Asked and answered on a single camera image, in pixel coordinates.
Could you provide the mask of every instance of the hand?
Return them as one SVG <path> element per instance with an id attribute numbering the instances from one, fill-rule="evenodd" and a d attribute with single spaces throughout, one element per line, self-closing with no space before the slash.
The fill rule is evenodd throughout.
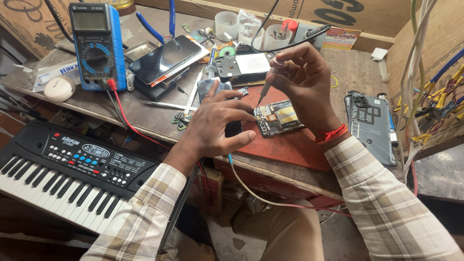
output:
<path id="1" fill-rule="evenodd" d="M 316 136 L 338 129 L 342 123 L 330 104 L 330 66 L 321 54 L 305 42 L 279 52 L 276 59 L 285 64 L 266 81 L 289 97 L 300 122 Z"/>
<path id="2" fill-rule="evenodd" d="M 227 98 L 242 97 L 242 93 L 223 90 L 214 95 L 218 86 L 219 81 L 214 81 L 184 135 L 164 160 L 164 163 L 175 167 L 184 175 L 189 169 L 185 166 L 191 167 L 200 158 L 227 155 L 256 138 L 256 133 L 251 130 L 230 138 L 225 137 L 227 123 L 242 120 L 253 122 L 256 118 L 249 114 L 253 112 L 251 105 L 237 99 L 225 101 Z"/>

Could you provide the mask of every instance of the concrete floor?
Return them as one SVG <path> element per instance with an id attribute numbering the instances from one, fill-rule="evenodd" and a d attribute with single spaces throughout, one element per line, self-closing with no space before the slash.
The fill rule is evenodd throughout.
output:
<path id="1" fill-rule="evenodd" d="M 264 252 L 266 241 L 232 232 L 229 220 L 239 206 L 239 203 L 223 199 L 219 216 L 204 217 L 220 261 L 258 261 Z M 324 213 L 329 214 L 319 211 L 320 220 L 327 218 L 321 216 Z M 366 245 L 351 218 L 335 214 L 321 225 L 321 231 L 325 261 L 370 261 Z"/>

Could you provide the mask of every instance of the red work mat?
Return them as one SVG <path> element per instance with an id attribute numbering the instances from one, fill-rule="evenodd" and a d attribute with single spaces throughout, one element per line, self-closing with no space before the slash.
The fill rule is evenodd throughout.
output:
<path id="1" fill-rule="evenodd" d="M 262 85 L 248 88 L 248 95 L 242 101 L 256 107 Z M 261 101 L 261 105 L 287 100 L 288 97 L 274 87 Z M 239 149 L 240 152 L 257 155 L 269 159 L 300 165 L 315 170 L 329 171 L 331 169 L 324 151 L 314 142 L 314 135 L 308 129 L 298 129 L 264 138 L 256 123 L 243 124 L 243 130 L 256 132 L 256 139 L 249 145 Z"/>

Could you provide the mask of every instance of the digital multimeter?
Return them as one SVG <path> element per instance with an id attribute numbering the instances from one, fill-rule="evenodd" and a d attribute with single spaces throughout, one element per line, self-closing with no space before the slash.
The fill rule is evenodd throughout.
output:
<path id="1" fill-rule="evenodd" d="M 103 91 L 102 79 L 127 90 L 119 13 L 107 3 L 70 3 L 72 34 L 82 89 Z"/>

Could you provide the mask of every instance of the pliers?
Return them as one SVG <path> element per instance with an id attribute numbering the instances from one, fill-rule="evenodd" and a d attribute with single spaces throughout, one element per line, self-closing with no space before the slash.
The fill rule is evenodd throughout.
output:
<path id="1" fill-rule="evenodd" d="M 139 19 L 140 23 L 143 27 L 155 37 L 162 45 L 164 45 L 164 38 L 151 27 L 151 25 L 143 18 L 140 12 L 137 12 L 137 18 Z M 169 0 L 169 40 L 174 41 L 176 43 L 179 50 L 181 50 L 180 44 L 175 39 L 175 6 L 174 0 Z"/>

